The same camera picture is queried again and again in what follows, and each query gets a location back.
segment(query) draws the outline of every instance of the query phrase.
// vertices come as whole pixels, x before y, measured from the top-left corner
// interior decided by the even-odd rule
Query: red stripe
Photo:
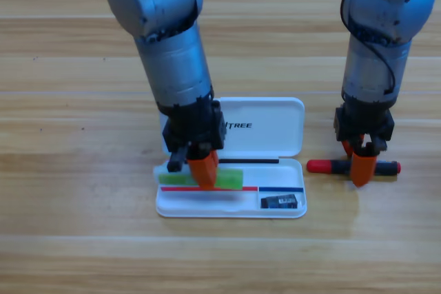
[[[189,191],[202,191],[200,187],[161,187],[161,191],[181,191],[181,192],[189,192]],[[247,186],[240,189],[217,189],[214,188],[213,191],[257,191],[257,187],[255,186]]]

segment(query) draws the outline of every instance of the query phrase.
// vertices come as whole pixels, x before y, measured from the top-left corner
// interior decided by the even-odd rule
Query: black cable
[[[340,3],[340,17],[342,19],[343,25],[346,27],[346,29],[348,29],[348,31],[361,43],[363,44],[366,48],[368,48],[369,50],[371,50],[371,52],[373,52],[387,67],[387,69],[389,70],[390,74],[391,74],[391,78],[392,78],[392,84],[391,87],[388,90],[384,91],[384,94],[390,94],[393,92],[393,90],[395,89],[396,86],[396,80],[395,80],[395,73],[393,72],[391,66],[387,63],[386,59],[383,57],[383,55],[381,55],[381,53],[379,53],[379,51],[377,51],[373,46],[366,44],[366,42],[362,41],[360,38],[358,38],[358,36],[356,36],[356,34],[354,34],[350,29],[349,26],[347,24],[347,22],[345,21],[345,15],[344,15],[344,6],[345,6],[345,1],[346,0],[342,0],[342,2]]]

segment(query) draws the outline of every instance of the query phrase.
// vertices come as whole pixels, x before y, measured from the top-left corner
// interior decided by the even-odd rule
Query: wooden table
[[[297,159],[341,157],[340,0],[205,0],[217,96],[295,96]],[[305,172],[299,220],[156,214],[158,114],[106,0],[0,0],[0,293],[441,293],[441,7],[415,38],[382,159]]]

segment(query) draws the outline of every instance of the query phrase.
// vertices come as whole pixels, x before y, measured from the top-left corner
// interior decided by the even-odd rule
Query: blue stripe
[[[302,187],[259,187],[259,192],[294,192],[303,193]]]

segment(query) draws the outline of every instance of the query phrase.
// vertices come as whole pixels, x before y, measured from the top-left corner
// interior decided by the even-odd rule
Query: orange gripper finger
[[[361,140],[364,140],[365,139],[365,135],[361,134],[360,138],[361,138]],[[348,158],[352,157],[353,148],[349,144],[349,141],[347,141],[347,140],[342,141],[342,145],[343,145],[343,148],[345,149],[347,157]]]
[[[351,171],[349,175],[355,186],[364,186],[372,179],[375,174],[376,164],[376,156],[363,157],[358,156],[355,153],[352,155]]]
[[[187,160],[193,179],[204,191],[212,191],[216,184],[216,170],[218,156],[216,151],[211,151],[209,156],[202,160]]]

